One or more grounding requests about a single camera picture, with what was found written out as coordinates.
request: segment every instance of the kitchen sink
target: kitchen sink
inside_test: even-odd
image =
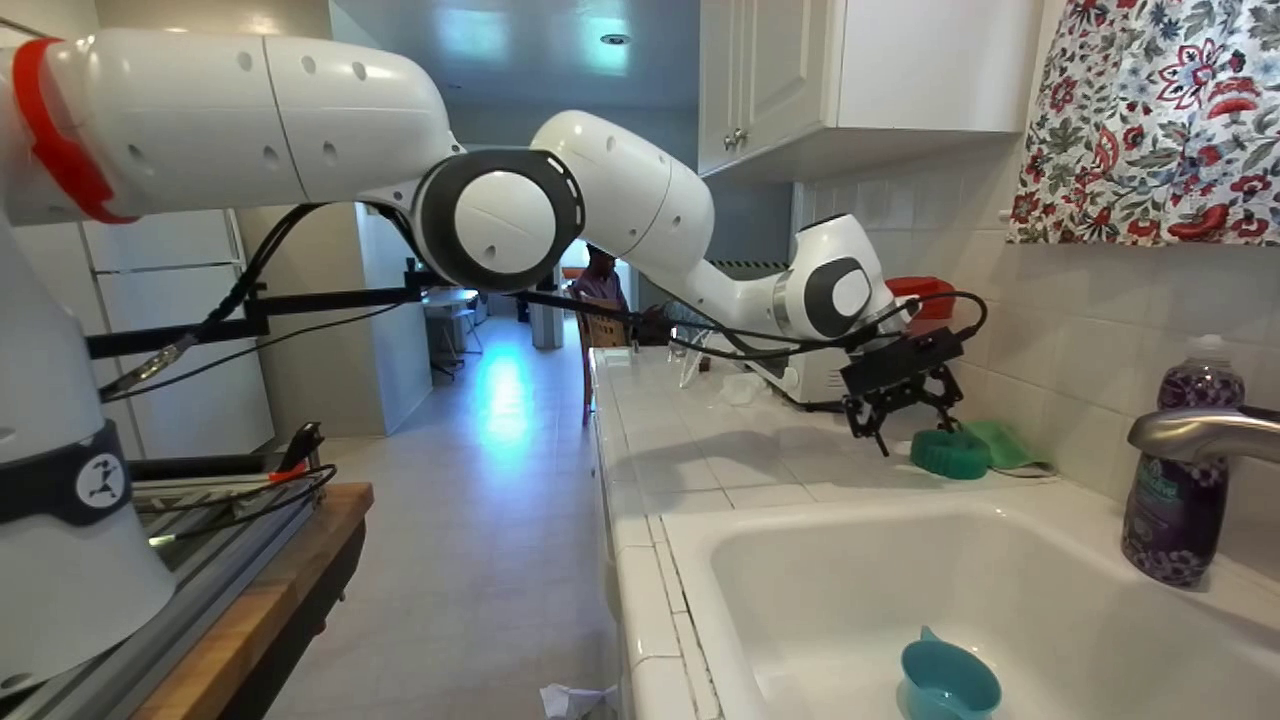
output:
[[[665,527],[727,720],[894,720],[920,628],[1001,676],[996,720],[1280,712],[1280,586],[1232,561],[1164,586],[1119,556],[1117,506],[1066,481]]]

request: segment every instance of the white cabinet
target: white cabinet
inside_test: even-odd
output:
[[[702,0],[702,173],[806,180],[1025,124],[1040,0]]]

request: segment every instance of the blue cup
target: blue cup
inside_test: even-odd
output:
[[[987,720],[1001,705],[996,670],[968,646],[931,635],[931,628],[920,628],[902,659],[910,720]]]

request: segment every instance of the cabinet door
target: cabinet door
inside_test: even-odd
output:
[[[721,173],[744,135],[741,76],[744,76],[744,4],[702,0],[702,108],[697,108],[697,165]]]
[[[828,116],[832,0],[753,0],[744,15],[744,153],[795,138]]]

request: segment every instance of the faucet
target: faucet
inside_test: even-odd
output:
[[[1128,444],[1164,460],[1256,457],[1280,462],[1280,411],[1273,408],[1178,408],[1147,411]]]

